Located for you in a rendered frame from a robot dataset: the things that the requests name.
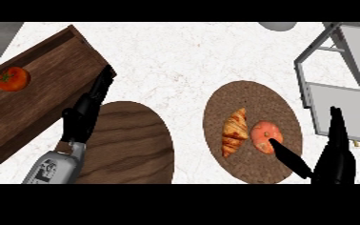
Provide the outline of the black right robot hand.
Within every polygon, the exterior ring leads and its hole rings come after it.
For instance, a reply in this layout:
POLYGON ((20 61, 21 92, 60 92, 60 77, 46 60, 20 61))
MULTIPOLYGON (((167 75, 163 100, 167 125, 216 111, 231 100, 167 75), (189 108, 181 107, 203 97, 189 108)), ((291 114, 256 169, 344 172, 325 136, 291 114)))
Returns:
POLYGON ((312 170, 303 158, 275 139, 269 139, 278 159, 313 184, 352 185, 356 179, 356 158, 349 148, 343 110, 331 107, 328 144, 312 170))

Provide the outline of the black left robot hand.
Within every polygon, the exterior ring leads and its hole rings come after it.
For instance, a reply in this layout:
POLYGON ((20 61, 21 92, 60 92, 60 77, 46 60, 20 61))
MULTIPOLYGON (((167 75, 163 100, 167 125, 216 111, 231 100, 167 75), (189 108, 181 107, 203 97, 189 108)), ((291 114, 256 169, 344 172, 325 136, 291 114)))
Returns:
POLYGON ((88 142, 95 130, 101 106, 113 81, 113 67, 107 65, 96 78, 91 92, 85 93, 76 105, 62 111, 64 134, 61 140, 64 142, 88 142))

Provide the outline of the grey metal tiered shelf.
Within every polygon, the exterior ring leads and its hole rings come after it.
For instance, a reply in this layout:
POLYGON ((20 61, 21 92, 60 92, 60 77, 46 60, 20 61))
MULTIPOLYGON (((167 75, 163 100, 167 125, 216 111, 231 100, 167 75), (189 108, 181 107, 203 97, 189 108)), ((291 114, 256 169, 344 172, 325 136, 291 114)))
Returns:
POLYGON ((303 62, 315 51, 338 52, 360 87, 360 26, 331 22, 315 42, 294 60, 303 107, 312 111, 315 133, 330 134, 331 108, 343 111, 350 140, 360 141, 360 89, 309 82, 303 62))

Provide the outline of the golden brown croissant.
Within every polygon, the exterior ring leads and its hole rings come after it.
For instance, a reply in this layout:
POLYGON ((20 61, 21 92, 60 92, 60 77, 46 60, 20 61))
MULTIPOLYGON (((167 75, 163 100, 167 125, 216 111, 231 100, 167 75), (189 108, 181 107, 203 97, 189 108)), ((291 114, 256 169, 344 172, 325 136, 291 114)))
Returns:
POLYGON ((223 126, 223 157, 237 153, 244 141, 250 138, 247 109, 241 108, 225 121, 223 126))

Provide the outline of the round brown woven placemat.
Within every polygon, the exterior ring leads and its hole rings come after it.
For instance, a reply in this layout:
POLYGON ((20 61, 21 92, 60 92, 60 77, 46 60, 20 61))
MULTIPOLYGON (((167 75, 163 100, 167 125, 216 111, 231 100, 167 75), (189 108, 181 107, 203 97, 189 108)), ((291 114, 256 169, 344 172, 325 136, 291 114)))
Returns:
POLYGON ((204 111, 203 129, 209 148, 226 171, 244 182, 273 184, 282 182, 293 170, 275 154, 256 149, 248 139, 237 153, 223 157, 223 125, 237 110, 247 110, 247 124, 251 128, 260 120, 273 122, 282 132, 284 145, 303 154, 303 133, 293 108, 281 95, 254 81, 235 81, 213 93, 204 111))

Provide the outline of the brown wooden tray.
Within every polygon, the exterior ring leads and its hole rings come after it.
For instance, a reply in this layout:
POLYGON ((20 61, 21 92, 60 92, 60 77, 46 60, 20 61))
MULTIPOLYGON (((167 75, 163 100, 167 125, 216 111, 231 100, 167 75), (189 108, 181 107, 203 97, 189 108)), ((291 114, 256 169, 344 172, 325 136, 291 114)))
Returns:
POLYGON ((108 65, 74 25, 0 65, 31 76, 20 92, 0 91, 0 164, 30 143, 91 91, 108 65))

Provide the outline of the round dark wooden board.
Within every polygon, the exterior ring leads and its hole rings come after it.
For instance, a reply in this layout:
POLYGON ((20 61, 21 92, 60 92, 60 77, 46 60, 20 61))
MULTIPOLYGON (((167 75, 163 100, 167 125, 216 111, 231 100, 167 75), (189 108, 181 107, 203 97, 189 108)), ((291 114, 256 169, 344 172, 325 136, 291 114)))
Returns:
POLYGON ((173 142, 158 114, 132 101, 102 105, 77 183, 170 184, 173 172, 173 142))

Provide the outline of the orange peach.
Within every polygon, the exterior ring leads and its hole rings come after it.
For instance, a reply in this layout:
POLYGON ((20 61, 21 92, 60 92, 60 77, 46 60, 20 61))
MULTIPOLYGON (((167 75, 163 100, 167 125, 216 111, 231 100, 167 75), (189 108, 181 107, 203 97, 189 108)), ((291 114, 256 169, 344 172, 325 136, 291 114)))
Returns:
POLYGON ((273 138, 279 143, 284 142, 284 134, 278 125, 271 121, 259 121, 251 130, 251 140, 256 148, 266 154, 275 153, 275 148, 269 139, 273 138))

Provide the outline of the red tomato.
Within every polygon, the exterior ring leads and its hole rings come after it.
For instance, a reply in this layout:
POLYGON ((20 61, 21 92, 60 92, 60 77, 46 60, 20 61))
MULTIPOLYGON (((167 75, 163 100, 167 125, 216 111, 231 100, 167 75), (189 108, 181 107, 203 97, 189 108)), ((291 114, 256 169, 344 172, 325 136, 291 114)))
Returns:
POLYGON ((30 72, 21 67, 9 67, 0 73, 0 90, 18 92, 29 86, 30 81, 30 72))

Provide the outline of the grey flat appliance corner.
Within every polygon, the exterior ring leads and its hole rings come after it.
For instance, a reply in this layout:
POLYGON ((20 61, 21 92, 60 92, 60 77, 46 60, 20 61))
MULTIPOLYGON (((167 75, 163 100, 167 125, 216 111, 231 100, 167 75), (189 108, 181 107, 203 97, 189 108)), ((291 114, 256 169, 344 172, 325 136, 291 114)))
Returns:
POLYGON ((23 22, 0 22, 0 56, 15 39, 15 35, 23 25, 23 22))

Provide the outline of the pale grey round object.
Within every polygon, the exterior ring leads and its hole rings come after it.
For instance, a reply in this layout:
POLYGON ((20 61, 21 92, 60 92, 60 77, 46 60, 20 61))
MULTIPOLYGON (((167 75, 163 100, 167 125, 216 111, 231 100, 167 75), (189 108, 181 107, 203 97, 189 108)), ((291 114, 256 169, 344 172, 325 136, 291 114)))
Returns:
POLYGON ((260 22, 260 25, 271 31, 290 31, 297 23, 296 22, 260 22))

